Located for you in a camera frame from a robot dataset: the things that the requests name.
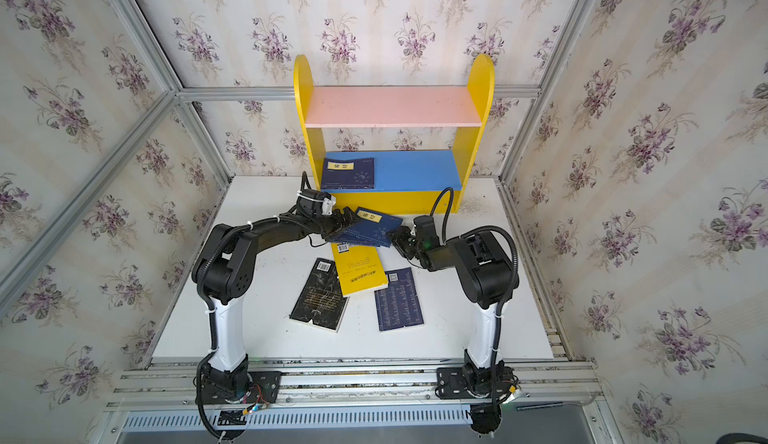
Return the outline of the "navy book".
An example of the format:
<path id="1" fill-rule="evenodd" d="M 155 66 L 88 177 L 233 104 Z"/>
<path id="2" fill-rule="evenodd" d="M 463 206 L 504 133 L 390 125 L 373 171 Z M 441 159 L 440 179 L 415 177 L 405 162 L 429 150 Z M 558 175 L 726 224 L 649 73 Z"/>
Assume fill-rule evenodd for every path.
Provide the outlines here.
<path id="1" fill-rule="evenodd" d="M 345 244 L 349 246 L 374 246 L 370 241 L 355 237 L 353 235 L 341 234 L 328 239 L 332 244 Z"/>
<path id="2" fill-rule="evenodd" d="M 390 247 L 394 232 L 403 224 L 403 219 L 378 211 L 359 207 L 359 218 L 346 231 L 357 239 L 367 240 L 378 247 Z"/>
<path id="3" fill-rule="evenodd" d="M 375 160 L 326 158 L 322 165 L 323 190 L 371 190 L 375 188 Z"/>

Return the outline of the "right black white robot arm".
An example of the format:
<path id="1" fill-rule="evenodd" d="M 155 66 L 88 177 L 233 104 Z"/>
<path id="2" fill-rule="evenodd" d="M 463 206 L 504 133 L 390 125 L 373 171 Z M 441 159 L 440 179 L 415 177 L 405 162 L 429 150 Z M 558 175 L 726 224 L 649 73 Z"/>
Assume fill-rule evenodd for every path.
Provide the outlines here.
<path id="1" fill-rule="evenodd" d="M 469 302 L 476 305 L 473 334 L 465 350 L 466 374 L 476 382 L 500 373 L 500 341 L 504 307 L 520 285 L 519 256 L 510 233 L 484 225 L 453 238 L 434 217 L 419 216 L 412 226 L 388 233 L 401 257 L 428 272 L 453 269 Z"/>

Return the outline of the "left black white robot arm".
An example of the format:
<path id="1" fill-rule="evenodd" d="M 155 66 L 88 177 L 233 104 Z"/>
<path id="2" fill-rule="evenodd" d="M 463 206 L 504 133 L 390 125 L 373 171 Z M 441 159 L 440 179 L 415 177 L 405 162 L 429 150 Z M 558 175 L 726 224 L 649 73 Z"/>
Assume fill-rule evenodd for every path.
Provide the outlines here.
<path id="1" fill-rule="evenodd" d="M 243 296 L 252 285 L 258 255 L 313 235 L 328 240 L 360 221 L 350 208 L 339 210 L 335 204 L 328 193 L 301 190 L 286 212 L 212 229 L 191 273 L 209 319 L 211 350 L 204 367 L 226 376 L 247 369 Z"/>

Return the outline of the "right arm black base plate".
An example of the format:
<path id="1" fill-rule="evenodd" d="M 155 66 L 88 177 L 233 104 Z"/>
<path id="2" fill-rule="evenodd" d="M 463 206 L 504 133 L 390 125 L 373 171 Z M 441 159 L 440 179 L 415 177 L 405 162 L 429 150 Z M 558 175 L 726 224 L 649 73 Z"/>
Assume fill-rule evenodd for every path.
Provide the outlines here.
<path id="1" fill-rule="evenodd" d="M 497 365 L 494 378 L 491 368 L 474 368 L 470 364 L 438 368 L 436 375 L 435 395 L 442 400 L 485 399 L 494 391 L 496 398 L 503 401 L 519 388 L 514 370 L 502 362 Z"/>

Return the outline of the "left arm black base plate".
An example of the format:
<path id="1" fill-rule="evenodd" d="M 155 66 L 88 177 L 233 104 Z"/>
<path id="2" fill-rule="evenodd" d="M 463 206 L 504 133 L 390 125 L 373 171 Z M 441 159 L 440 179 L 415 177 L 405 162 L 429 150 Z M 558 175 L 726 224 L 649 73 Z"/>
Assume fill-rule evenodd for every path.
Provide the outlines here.
<path id="1" fill-rule="evenodd" d="M 205 367 L 200 376 L 193 379 L 196 388 L 196 404 L 202 405 L 253 405 L 274 404 L 280 389 L 282 374 L 278 371 L 219 372 Z"/>

